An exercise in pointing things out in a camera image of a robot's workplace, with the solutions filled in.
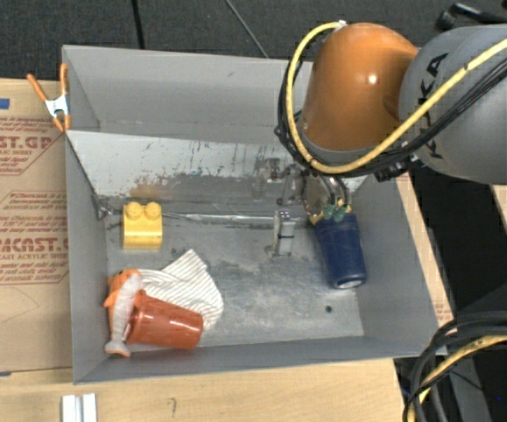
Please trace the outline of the pale grey metal gripper finger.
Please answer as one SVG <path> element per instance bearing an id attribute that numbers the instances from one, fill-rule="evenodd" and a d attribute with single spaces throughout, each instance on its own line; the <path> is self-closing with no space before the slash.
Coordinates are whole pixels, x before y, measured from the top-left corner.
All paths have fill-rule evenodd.
<path id="1" fill-rule="evenodd" d="M 287 209 L 277 209 L 273 216 L 273 254 L 289 256 L 293 250 L 296 219 Z"/>

